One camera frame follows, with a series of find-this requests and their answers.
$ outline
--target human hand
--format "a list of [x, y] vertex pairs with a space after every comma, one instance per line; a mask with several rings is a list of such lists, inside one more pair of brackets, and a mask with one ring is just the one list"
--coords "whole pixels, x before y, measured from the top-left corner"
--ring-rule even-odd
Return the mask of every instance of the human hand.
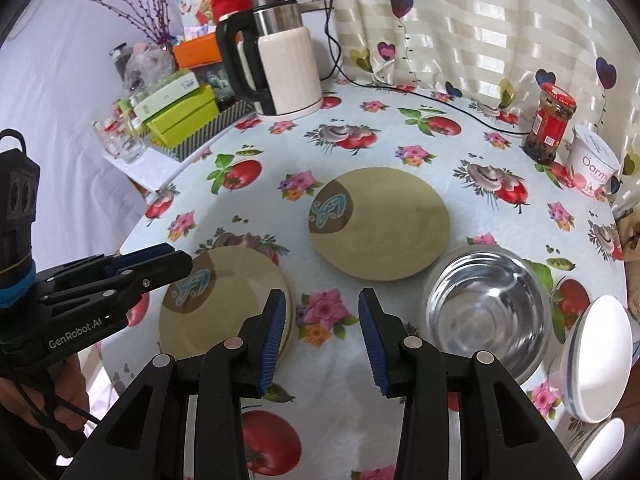
[[[65, 399], [67, 402], [74, 404], [81, 410], [89, 411], [89, 395], [86, 392], [86, 381], [80, 370], [80, 359], [78, 354], [68, 357], [60, 371], [60, 375], [55, 384], [56, 395]], [[41, 410], [44, 409], [44, 398], [42, 394], [24, 387], [24, 391]], [[40, 425], [33, 418], [28, 403], [22, 398], [20, 392], [14, 384], [8, 379], [0, 379], [0, 404], [2, 404], [9, 412], [19, 416], [31, 426], [39, 428]], [[57, 421], [66, 424], [72, 430], [80, 430], [84, 427], [86, 419], [71, 412], [62, 406], [58, 406], [54, 412]]]

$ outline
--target tablecloth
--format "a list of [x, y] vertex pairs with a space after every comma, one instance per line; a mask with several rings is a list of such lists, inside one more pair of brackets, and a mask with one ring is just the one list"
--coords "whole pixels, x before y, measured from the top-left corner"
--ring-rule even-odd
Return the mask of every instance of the tablecloth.
[[[323, 108], [306, 118], [277, 124], [249, 118], [236, 124], [159, 195], [122, 248], [127, 253], [169, 241], [196, 255], [214, 246], [242, 244], [283, 270], [296, 305], [294, 341], [278, 362], [277, 386], [258, 402], [259, 408], [251, 408], [274, 413], [294, 430], [278, 439], [269, 436], [266, 423], [252, 426], [273, 457], [272, 475], [393, 478], [404, 406], [382, 397], [374, 385], [356, 318], [357, 297], [372, 286], [386, 311], [416, 331], [428, 270], [397, 282], [366, 282], [343, 274], [315, 252], [309, 208], [322, 184], [340, 174], [371, 166], [414, 174], [447, 206], [447, 251], [499, 244], [535, 263], [553, 291], [554, 334], [543, 364], [523, 389], [552, 427], [564, 407], [549, 390], [545, 367], [586, 307], [583, 292], [570, 280], [581, 283], [591, 300], [612, 294], [626, 304], [609, 203], [572, 189], [560, 162], [545, 167], [527, 157], [520, 149], [522, 136], [507, 132], [526, 132], [529, 124], [474, 101], [427, 91], [431, 99], [425, 99], [402, 90], [338, 81], [326, 88]], [[572, 286], [563, 288], [567, 281]], [[120, 389], [161, 351], [158, 319], [165, 291], [151, 294], [148, 312], [138, 316], [135, 326], [102, 343], [104, 366]], [[336, 312], [344, 307], [349, 317], [329, 329], [305, 322], [319, 301]], [[455, 411], [450, 421], [450, 477], [458, 478]], [[302, 446], [299, 461], [297, 442]]]

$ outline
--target stainless steel bowl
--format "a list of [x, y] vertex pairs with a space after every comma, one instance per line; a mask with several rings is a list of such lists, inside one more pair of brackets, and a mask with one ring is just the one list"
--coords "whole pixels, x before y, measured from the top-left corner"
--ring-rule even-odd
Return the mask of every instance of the stainless steel bowl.
[[493, 353], [518, 384], [538, 368], [551, 334], [548, 294], [524, 261], [498, 246], [441, 257], [422, 298], [422, 333], [441, 351]]

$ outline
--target green box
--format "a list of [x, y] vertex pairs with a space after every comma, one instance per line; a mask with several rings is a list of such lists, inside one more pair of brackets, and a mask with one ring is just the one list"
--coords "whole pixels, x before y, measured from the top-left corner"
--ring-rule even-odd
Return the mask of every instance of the green box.
[[202, 85], [145, 121], [168, 148], [175, 148], [220, 114], [210, 85]]

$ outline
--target electric kettle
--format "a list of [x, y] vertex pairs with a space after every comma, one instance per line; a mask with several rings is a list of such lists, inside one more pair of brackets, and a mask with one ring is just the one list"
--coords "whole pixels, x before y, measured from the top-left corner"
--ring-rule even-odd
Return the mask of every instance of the electric kettle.
[[231, 88], [260, 119], [292, 121], [321, 107], [311, 35], [297, 2], [236, 12], [218, 24], [216, 39]]

